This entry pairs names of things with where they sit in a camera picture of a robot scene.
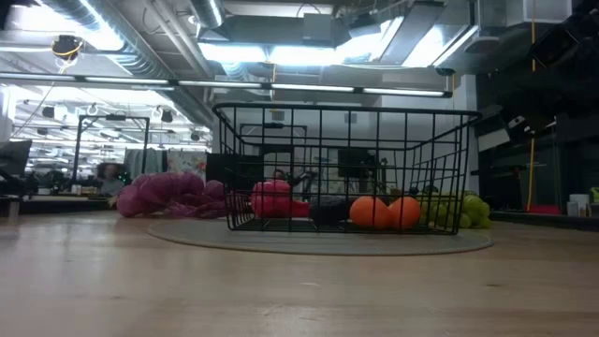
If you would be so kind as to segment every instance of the black wire basket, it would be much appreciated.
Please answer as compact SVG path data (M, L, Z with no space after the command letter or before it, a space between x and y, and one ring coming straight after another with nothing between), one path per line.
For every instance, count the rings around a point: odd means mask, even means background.
M478 112L271 103L222 103L213 112L220 123L211 157L232 230L458 233L468 126ZM370 224L351 219L359 198L373 204ZM408 198L417 200L417 221L407 226L398 214L378 226L380 208L408 214Z

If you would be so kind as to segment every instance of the round mat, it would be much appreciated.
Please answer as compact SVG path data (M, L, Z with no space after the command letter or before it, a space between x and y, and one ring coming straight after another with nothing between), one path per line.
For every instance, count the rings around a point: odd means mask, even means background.
M223 221L172 220L151 225L151 235L178 243L253 252L334 255L414 256L470 252L491 247L485 232L458 235L387 235L232 231Z

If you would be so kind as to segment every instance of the wooden table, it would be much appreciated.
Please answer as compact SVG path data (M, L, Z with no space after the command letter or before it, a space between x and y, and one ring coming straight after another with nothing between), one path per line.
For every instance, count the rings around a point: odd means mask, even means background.
M287 256L164 242L158 219L22 216L0 229L0 334L595 336L599 234L498 223L446 256Z

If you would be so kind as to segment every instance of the yellow pole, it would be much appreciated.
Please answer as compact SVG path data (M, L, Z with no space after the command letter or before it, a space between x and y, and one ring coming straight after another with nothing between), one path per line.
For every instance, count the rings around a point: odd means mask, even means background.
M533 32L533 44L536 41L536 0L533 0L533 20L531 30ZM533 72L536 71L536 60L533 59ZM534 135L531 140L531 169L529 171L528 178L528 202L526 204L526 212L531 211L531 205L533 204L533 178L534 178Z

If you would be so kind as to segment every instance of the orange ball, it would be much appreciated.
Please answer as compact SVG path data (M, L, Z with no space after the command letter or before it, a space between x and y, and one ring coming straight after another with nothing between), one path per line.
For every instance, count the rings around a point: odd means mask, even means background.
M420 217L420 204L416 199L410 197L395 200L389 206L389 210L391 211L391 226L396 229L400 229L400 226L402 229L412 228Z
M384 229L391 225L391 211L379 198L360 197L349 209L349 217L360 227Z

